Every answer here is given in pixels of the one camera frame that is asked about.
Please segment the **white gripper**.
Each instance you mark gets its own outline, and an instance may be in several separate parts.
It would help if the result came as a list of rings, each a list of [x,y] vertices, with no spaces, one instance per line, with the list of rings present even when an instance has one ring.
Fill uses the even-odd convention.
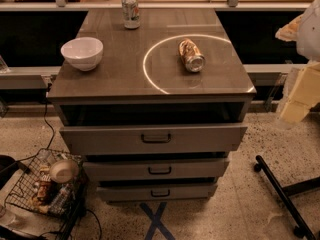
[[[296,41],[297,52],[312,61],[320,61],[320,0],[314,0],[288,24],[278,29],[279,40]],[[289,124],[302,121],[320,102],[320,63],[309,63],[297,72],[292,89],[279,118]]]

